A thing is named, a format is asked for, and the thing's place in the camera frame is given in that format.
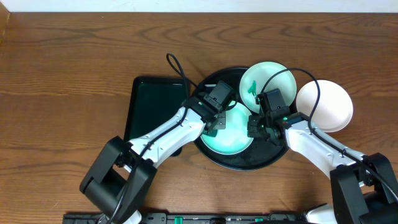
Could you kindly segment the green scrub sponge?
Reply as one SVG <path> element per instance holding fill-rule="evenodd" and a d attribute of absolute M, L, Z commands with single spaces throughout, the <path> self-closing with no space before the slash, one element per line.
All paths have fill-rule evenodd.
<path fill-rule="evenodd" d="M 218 134 L 218 130 L 217 129 L 213 129 L 211 131 L 204 132 L 205 136 L 209 136 L 209 137 L 212 137 L 212 138 L 215 138 L 217 134 Z"/>

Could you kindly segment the mint green plate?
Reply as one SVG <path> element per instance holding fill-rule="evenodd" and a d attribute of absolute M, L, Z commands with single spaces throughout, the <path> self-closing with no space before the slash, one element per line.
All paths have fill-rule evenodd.
<path fill-rule="evenodd" d="M 222 155 L 233 155 L 244 151 L 254 138 L 248 137 L 248 120 L 252 113 L 241 103 L 226 111 L 226 128 L 218 131 L 215 138 L 200 136 L 211 151 Z"/>
<path fill-rule="evenodd" d="M 262 92 L 262 88 L 271 76 L 285 69 L 285 66 L 276 62 L 261 62 L 249 67 L 239 84 L 239 94 L 243 103 L 251 111 L 258 113 L 260 107 L 256 104 L 255 97 Z M 265 91 L 276 88 L 282 93 L 285 104 L 290 106 L 297 92 L 297 84 L 292 72 L 286 71 L 273 78 Z"/>

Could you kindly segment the white plate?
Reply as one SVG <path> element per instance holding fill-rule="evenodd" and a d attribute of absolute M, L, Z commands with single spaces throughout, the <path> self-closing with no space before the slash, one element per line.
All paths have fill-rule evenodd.
<path fill-rule="evenodd" d="M 318 80 L 320 100 L 312 121 L 324 132 L 334 133 L 345 128 L 353 117 L 353 102 L 344 88 L 328 80 Z M 297 93 L 296 108 L 307 116 L 318 96 L 314 81 L 304 85 Z"/>

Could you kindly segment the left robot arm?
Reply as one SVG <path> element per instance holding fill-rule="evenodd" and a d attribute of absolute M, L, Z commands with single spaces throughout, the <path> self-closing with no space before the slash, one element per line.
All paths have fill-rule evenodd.
<path fill-rule="evenodd" d="M 142 205 L 158 167 L 182 146 L 212 128 L 233 97 L 200 92 L 166 122 L 138 138 L 110 139 L 80 184 L 108 223 L 139 223 Z"/>

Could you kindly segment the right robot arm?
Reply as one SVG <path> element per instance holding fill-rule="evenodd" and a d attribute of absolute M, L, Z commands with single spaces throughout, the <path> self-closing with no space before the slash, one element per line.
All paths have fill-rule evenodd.
<path fill-rule="evenodd" d="M 333 203 L 305 212 L 307 223 L 397 223 L 397 179 L 386 156 L 352 150 L 288 108 L 251 115 L 248 135 L 290 148 L 329 178 Z"/>

